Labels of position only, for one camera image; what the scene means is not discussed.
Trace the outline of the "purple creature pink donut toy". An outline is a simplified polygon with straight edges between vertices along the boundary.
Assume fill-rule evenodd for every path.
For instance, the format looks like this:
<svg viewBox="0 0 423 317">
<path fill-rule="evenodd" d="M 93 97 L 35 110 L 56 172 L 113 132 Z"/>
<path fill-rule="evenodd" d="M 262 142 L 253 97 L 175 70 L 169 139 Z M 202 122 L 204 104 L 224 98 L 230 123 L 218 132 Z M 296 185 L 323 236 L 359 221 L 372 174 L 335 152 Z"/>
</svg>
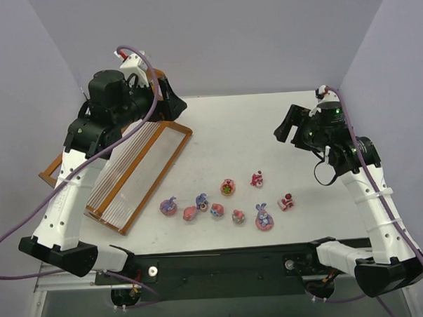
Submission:
<svg viewBox="0 0 423 317">
<path fill-rule="evenodd" d="M 177 212 L 176 197 L 172 196 L 170 199 L 164 200 L 160 203 L 160 211 L 166 217 L 172 217 Z"/>
</svg>

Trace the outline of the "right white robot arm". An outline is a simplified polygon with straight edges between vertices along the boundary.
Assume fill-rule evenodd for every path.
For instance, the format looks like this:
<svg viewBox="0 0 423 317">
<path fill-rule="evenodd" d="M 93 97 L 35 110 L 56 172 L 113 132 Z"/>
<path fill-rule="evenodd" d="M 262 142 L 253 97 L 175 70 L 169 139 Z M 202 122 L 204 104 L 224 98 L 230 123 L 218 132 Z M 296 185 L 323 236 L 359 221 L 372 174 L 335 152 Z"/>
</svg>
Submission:
<svg viewBox="0 0 423 317">
<path fill-rule="evenodd" d="M 370 251 L 348 247 L 334 238 L 314 241 L 320 264 L 356 279 L 365 295 L 377 297 L 413 285 L 423 278 L 423 252 L 407 242 L 409 234 L 392 201 L 384 180 L 381 160 L 367 137 L 352 138 L 339 102 L 322 102 L 314 114 L 292 104 L 274 131 L 285 142 L 310 151 L 335 171 L 348 189 L 370 239 Z"/>
</svg>

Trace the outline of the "red pink bear toy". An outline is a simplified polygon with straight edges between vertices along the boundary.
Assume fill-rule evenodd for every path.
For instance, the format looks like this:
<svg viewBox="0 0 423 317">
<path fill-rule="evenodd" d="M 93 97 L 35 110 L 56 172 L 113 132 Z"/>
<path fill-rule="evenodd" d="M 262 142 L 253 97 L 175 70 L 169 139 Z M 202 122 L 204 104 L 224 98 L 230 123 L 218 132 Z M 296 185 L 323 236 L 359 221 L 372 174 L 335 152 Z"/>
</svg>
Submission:
<svg viewBox="0 0 423 317">
<path fill-rule="evenodd" d="M 251 179 L 251 182 L 250 182 L 250 185 L 252 187 L 260 188 L 260 187 L 262 187 L 263 182 L 264 182 L 263 174 L 262 174 L 262 172 L 260 170 L 258 170 L 257 172 L 253 173 L 252 179 Z"/>
</svg>

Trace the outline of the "pink bear green clover toy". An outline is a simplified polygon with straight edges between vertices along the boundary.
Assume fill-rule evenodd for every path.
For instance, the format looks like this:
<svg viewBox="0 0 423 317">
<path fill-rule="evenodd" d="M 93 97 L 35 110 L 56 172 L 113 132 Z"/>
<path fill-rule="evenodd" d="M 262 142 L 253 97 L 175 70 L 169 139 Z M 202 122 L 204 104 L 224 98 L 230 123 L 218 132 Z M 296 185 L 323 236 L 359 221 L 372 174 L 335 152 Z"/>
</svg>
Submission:
<svg viewBox="0 0 423 317">
<path fill-rule="evenodd" d="M 224 181 L 220 185 L 220 191 L 222 195 L 225 196 L 232 196 L 235 192 L 235 182 L 232 179 L 224 179 Z"/>
</svg>

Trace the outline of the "red white cake toy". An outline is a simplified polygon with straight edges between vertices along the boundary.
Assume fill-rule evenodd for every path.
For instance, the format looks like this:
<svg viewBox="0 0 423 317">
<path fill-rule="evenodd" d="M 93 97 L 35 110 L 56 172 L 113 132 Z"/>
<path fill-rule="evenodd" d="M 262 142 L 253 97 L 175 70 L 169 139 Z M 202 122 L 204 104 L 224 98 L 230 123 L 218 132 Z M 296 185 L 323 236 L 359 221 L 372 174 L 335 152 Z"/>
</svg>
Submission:
<svg viewBox="0 0 423 317">
<path fill-rule="evenodd" d="M 295 207 L 293 195 L 291 193 L 287 193 L 282 198 L 278 199 L 276 204 L 279 206 L 282 212 Z"/>
</svg>

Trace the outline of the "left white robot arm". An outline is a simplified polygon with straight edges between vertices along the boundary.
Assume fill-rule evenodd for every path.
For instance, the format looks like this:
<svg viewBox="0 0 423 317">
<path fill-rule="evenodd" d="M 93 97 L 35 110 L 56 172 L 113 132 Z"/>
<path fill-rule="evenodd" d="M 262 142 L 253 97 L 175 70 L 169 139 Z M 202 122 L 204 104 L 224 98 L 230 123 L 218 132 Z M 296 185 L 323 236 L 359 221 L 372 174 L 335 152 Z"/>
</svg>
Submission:
<svg viewBox="0 0 423 317">
<path fill-rule="evenodd" d="M 20 239 L 20 252 L 75 276 L 92 270 L 120 272 L 130 266 L 130 251 L 84 243 L 79 234 L 95 181 L 125 139 L 122 130 L 132 123 L 174 121 L 187 108 L 163 72 L 153 68 L 146 76 L 154 80 L 152 86 L 141 86 L 137 74 L 125 76 L 111 69 L 93 76 L 89 98 L 68 127 L 47 209 L 34 233 Z"/>
</svg>

